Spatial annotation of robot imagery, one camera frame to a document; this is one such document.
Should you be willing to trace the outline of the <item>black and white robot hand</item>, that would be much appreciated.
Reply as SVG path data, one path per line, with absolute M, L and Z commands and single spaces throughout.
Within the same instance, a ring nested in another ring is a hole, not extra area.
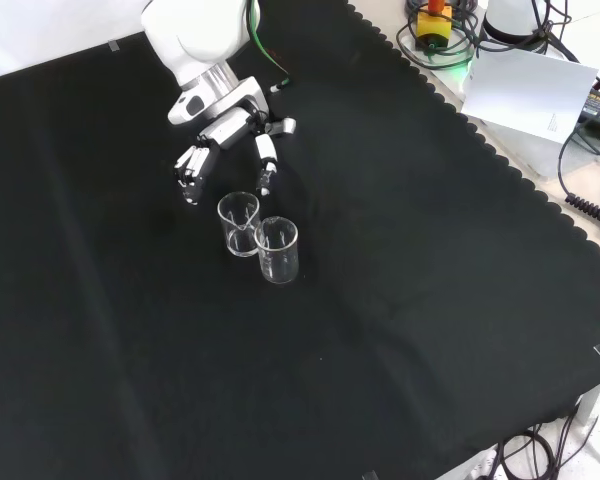
M 264 93 L 253 77 L 221 88 L 201 82 L 182 92 L 168 119 L 174 125 L 194 122 L 203 126 L 173 167 L 184 199 L 192 205 L 201 199 L 220 153 L 248 134 L 254 137 L 260 163 L 256 190 L 261 196 L 269 195 L 278 171 L 273 138 L 292 135 L 296 130 L 295 119 L 271 117 Z

